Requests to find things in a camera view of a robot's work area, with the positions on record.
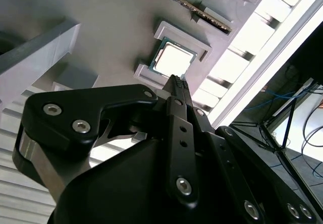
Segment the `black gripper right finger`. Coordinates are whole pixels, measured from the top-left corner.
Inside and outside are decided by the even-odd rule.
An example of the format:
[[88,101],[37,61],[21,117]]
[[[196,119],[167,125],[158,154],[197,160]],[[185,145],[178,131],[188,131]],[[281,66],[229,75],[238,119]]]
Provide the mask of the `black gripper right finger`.
[[214,129],[193,106],[183,83],[194,146],[200,153],[200,194],[216,223],[318,223],[318,201],[284,152],[274,148],[283,167],[303,194],[299,197],[230,127]]

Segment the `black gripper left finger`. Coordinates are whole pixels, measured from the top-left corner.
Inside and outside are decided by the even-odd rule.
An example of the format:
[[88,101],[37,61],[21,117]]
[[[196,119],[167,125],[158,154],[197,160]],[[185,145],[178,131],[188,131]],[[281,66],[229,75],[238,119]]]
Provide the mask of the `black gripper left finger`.
[[171,76],[163,96],[141,84],[35,94],[23,110],[14,163],[57,204],[78,176],[140,142],[194,144],[184,82]]

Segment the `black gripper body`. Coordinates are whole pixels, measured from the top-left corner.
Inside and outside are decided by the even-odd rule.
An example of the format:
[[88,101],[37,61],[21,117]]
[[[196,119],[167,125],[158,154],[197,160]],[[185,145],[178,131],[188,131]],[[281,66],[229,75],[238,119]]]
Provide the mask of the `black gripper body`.
[[214,158],[186,140],[145,140],[74,179],[49,223],[249,223]]

